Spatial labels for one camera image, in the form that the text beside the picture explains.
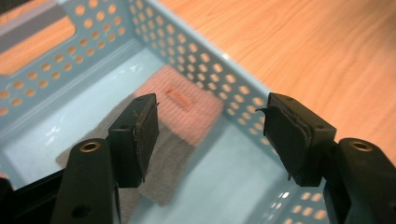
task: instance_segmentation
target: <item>wooden table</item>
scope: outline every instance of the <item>wooden table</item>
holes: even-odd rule
[[[396,1],[161,0],[271,90],[396,164]]]

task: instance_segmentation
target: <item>plastic basket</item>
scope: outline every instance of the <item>plastic basket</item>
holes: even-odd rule
[[[7,94],[0,100],[0,165],[17,188],[59,170],[55,158],[63,150],[171,64],[218,96],[224,111],[192,156],[174,200],[165,207],[143,200],[131,222],[329,222],[322,187],[288,182],[262,136],[265,117],[254,109],[264,106],[269,90],[228,55],[153,0],[60,6],[76,25],[73,37],[0,77],[0,91]],[[40,85],[43,80],[48,85]],[[20,104],[12,104],[15,99]]]

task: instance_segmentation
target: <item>light blue plastic basket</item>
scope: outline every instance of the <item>light blue plastic basket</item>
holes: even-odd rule
[[[161,208],[144,199],[131,222],[329,222],[323,187],[302,189],[288,182],[262,136],[265,117],[254,109],[264,106],[266,87],[156,1],[89,2],[48,7],[64,9],[76,25],[74,36],[12,76],[0,77],[0,91],[7,92],[0,99],[7,111],[0,116],[0,169],[17,188],[59,170],[55,158],[63,150],[171,64],[218,96],[224,111],[192,156],[174,200]],[[39,87],[43,80],[49,84]],[[16,82],[23,87],[13,88]],[[35,94],[26,95],[31,90]],[[13,105],[17,98],[22,103]]]

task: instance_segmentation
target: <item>gray fabric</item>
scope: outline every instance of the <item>gray fabric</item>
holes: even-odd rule
[[[106,138],[110,125],[133,99],[134,96],[130,95],[119,103],[94,130],[86,134],[80,141],[90,138]],[[194,150],[193,146],[172,133],[163,123],[159,122],[159,128],[160,135],[149,162],[146,183],[142,184],[139,189],[120,189],[122,222],[129,220],[137,207],[140,194],[147,196],[160,206],[169,203]],[[67,164],[70,149],[61,153],[56,159],[62,167]]]

